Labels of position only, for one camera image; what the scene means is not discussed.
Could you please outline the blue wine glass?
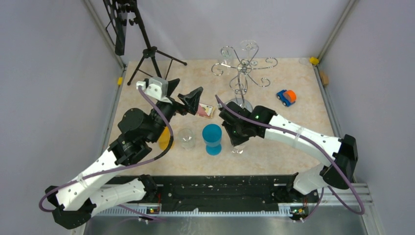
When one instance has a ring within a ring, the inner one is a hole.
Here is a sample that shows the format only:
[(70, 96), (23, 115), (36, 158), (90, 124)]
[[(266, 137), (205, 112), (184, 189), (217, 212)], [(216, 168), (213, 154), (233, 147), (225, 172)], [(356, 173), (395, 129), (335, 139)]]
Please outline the blue wine glass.
[(202, 137), (206, 145), (205, 150), (209, 155), (216, 156), (222, 151), (222, 130), (219, 125), (206, 125), (202, 130)]

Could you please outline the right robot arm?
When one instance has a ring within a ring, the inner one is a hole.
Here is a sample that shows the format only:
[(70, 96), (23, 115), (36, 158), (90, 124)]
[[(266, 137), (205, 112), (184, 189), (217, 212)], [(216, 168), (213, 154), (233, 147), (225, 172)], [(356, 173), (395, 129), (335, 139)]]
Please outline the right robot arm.
[(234, 102), (220, 107), (220, 118), (232, 146), (239, 146), (251, 137), (278, 141), (300, 150), (320, 164), (296, 173), (287, 188), (287, 196), (301, 201), (308, 193), (325, 186), (348, 189), (358, 161), (356, 139), (317, 133), (295, 124), (274, 110), (256, 106), (252, 111)]

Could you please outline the clear small wine glass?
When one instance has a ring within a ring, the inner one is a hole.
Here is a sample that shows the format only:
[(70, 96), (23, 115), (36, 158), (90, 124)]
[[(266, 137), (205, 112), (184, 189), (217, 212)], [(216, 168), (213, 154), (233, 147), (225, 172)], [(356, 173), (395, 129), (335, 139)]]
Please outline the clear small wine glass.
[(231, 152), (233, 154), (242, 154), (244, 152), (245, 147), (246, 147), (245, 144), (234, 146)]

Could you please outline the yellow wine glass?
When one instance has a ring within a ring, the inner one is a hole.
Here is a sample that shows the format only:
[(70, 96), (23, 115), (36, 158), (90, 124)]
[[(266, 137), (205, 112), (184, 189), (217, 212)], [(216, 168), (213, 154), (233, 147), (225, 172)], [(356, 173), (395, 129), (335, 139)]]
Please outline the yellow wine glass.
[(165, 150), (168, 146), (169, 140), (170, 140), (169, 129), (165, 127), (164, 131), (162, 132), (162, 134), (160, 135), (158, 139), (159, 148), (161, 150)]

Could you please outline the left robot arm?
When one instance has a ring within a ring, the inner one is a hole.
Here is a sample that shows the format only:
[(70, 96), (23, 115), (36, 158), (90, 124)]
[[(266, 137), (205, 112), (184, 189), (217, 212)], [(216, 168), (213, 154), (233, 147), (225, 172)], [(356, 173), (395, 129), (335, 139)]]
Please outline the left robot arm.
[(54, 206), (51, 213), (57, 224), (71, 230), (114, 206), (155, 200), (157, 185), (149, 175), (112, 188), (104, 185), (120, 172), (148, 164), (146, 156), (152, 150), (149, 144), (157, 142), (165, 130), (169, 132), (168, 144), (157, 158), (168, 153), (174, 140), (170, 120), (177, 113), (195, 115), (203, 92), (198, 87), (173, 99), (171, 94), (179, 82), (179, 79), (167, 81), (152, 77), (136, 83), (137, 90), (152, 106), (151, 112), (147, 114), (139, 108), (126, 111), (118, 123), (120, 135), (97, 160), (70, 182), (45, 190), (44, 200)]

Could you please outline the clear patterned wine glass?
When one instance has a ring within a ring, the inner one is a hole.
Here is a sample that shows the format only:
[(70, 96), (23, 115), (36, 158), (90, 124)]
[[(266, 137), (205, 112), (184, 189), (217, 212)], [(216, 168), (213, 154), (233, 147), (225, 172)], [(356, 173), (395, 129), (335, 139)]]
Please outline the clear patterned wine glass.
[(181, 129), (178, 132), (178, 138), (183, 149), (190, 150), (194, 148), (195, 137), (192, 130), (188, 128)]

